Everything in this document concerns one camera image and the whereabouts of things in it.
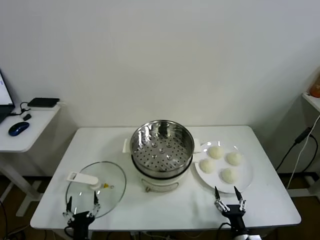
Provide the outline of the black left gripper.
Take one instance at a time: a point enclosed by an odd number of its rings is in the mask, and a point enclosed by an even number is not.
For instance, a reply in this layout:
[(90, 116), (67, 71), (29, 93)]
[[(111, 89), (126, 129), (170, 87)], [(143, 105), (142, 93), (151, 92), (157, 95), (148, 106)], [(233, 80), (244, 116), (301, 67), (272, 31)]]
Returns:
[(99, 203), (97, 192), (94, 191), (93, 196), (93, 209), (92, 211), (84, 211), (77, 214), (72, 212), (72, 199), (70, 196), (66, 203), (66, 210), (62, 213), (63, 217), (68, 220), (67, 224), (69, 227), (88, 227), (95, 219), (96, 215), (100, 211), (101, 205)]

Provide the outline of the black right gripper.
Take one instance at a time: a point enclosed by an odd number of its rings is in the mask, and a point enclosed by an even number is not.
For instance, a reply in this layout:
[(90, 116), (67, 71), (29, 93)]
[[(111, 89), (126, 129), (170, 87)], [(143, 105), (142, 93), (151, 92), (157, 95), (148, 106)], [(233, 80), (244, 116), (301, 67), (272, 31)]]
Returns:
[(223, 203), (223, 201), (220, 198), (219, 191), (217, 187), (214, 187), (214, 196), (215, 196), (215, 206), (216, 208), (222, 213), (224, 217), (226, 217), (232, 228), (244, 228), (245, 223), (243, 220), (243, 216), (245, 215), (245, 206), (246, 206), (246, 200), (243, 199), (242, 194), (237, 189), (236, 186), (234, 186), (235, 195), (238, 200), (238, 205), (231, 204), (226, 205)]

